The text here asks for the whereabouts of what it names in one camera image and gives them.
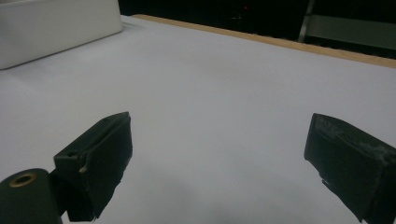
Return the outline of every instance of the dark background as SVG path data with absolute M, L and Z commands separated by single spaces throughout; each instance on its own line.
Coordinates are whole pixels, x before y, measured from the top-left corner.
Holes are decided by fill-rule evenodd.
M 309 0 L 119 0 L 122 15 L 146 14 L 297 40 Z M 396 0 L 317 0 L 314 13 L 396 23 Z

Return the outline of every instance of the white box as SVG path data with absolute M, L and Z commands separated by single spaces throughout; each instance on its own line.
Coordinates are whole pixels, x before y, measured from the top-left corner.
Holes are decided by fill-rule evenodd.
M 0 0 L 0 69 L 121 29 L 117 0 Z

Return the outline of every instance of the brown wooden trim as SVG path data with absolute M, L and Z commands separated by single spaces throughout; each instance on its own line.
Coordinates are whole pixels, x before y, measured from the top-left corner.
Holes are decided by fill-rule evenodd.
M 194 23 L 189 23 L 189 22 L 184 22 L 184 21 L 173 21 L 173 20 L 168 20 L 168 19 L 164 19 L 164 18 L 152 17 L 152 16 L 148 16 L 148 15 L 138 14 L 138 15 L 133 15 L 133 17 L 141 19 L 141 20 L 156 21 L 156 22 L 165 23 L 165 24 L 169 24 L 169 25 L 175 25 L 175 26 L 185 27 L 185 28 L 194 29 L 194 30 L 206 31 L 206 32 L 210 32 L 210 33 L 220 34 L 220 35 L 234 36 L 234 37 L 252 40 L 252 41 L 256 41 L 256 42 L 261 42 L 261 43 L 265 43 L 265 44 L 280 46 L 282 48 L 297 49 L 297 50 L 302 50 L 302 51 L 306 51 L 306 52 L 327 55 L 327 56 L 331 56 L 331 57 L 335 57 L 335 58 L 347 59 L 347 60 L 361 62 L 361 63 L 370 63 L 370 64 L 376 64 L 376 65 L 380 65 L 380 66 L 396 68 L 396 60 L 381 58 L 381 57 L 372 56 L 372 55 L 360 54 L 360 53 L 350 52 L 350 51 L 340 50 L 340 49 L 328 49 L 328 48 L 323 48 L 323 47 L 314 46 L 314 45 L 307 45 L 307 44 L 284 40 L 284 39 L 276 39 L 276 38 L 262 36 L 262 35 L 246 34 L 246 33 L 225 30 L 225 29 L 220 29 L 220 28 L 211 27 L 211 26 L 204 26 L 204 25 L 199 25 L 199 24 L 194 24 Z

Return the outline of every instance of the wooden table edge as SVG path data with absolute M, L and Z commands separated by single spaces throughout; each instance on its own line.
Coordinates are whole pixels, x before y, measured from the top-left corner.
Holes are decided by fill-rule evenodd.
M 153 17 L 153 16 L 148 16 L 148 15 L 143 15 L 143 14 L 136 14 L 136 15 L 133 15 L 132 17 L 138 18 L 141 20 L 145 20 L 145 21 L 156 21 L 159 23 L 165 23 L 165 24 L 169 24 L 169 25 L 175 25 L 175 26 L 179 26 L 179 27 L 185 27 L 185 28 L 189 28 L 189 29 L 205 31 L 205 32 L 210 32 L 210 33 L 214 33 L 214 34 L 219 34 L 219 35 L 229 35 L 229 36 L 243 38 L 243 39 L 247 39 L 247 40 L 251 40 L 251 41 L 261 42 L 261 43 L 265 43 L 265 44 L 271 44 L 271 45 L 279 46 L 282 48 L 297 49 L 297 50 L 301 50 L 301 51 L 305 51 L 305 52 L 316 53 L 316 54 L 331 56 L 331 57 L 335 57 L 335 58 L 347 59 L 347 60 L 355 61 L 355 62 L 370 63 L 370 64 L 386 66 L 386 67 L 390 67 L 390 68 L 396 68 L 396 60 L 388 59 L 388 58 L 381 58 L 381 57 L 377 57 L 377 56 L 366 55 L 366 54 L 361 54 L 361 53 L 356 53 L 356 52 L 351 52 L 351 51 L 346 51 L 346 50 L 340 50 L 340 49 L 323 48 L 323 47 L 319 47 L 319 46 L 308 45 L 308 44 L 294 42 L 294 41 L 290 41 L 290 40 L 276 39 L 276 38 L 262 36 L 262 35 L 246 34 L 246 33 L 211 27 L 211 26 L 205 26 L 205 25 L 189 23 L 189 22 L 184 22 L 184 21 L 174 21 L 174 20 Z

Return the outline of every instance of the white table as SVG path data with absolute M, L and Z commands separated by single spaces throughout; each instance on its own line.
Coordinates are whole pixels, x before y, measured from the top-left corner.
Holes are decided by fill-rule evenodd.
M 396 69 L 137 18 L 0 71 L 0 178 L 130 111 L 134 156 L 97 224 L 359 223 L 304 160 L 314 112 L 396 146 Z

